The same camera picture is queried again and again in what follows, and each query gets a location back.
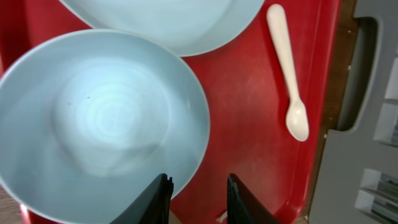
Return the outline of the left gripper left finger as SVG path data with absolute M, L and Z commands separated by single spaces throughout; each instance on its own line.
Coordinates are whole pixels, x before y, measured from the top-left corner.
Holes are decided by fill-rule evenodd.
M 173 191 L 172 178 L 159 174 L 110 224 L 168 224 Z

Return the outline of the small light blue bowl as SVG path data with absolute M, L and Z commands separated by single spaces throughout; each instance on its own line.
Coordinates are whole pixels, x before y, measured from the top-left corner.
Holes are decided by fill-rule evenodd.
M 1 78 L 1 185 L 56 222 L 110 223 L 160 174 L 177 195 L 209 137 L 197 76 L 138 34 L 60 35 Z

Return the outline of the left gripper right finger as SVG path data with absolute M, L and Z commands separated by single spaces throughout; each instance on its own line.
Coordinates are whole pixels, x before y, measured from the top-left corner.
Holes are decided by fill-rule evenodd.
M 236 174 L 227 183 L 227 224 L 280 224 Z

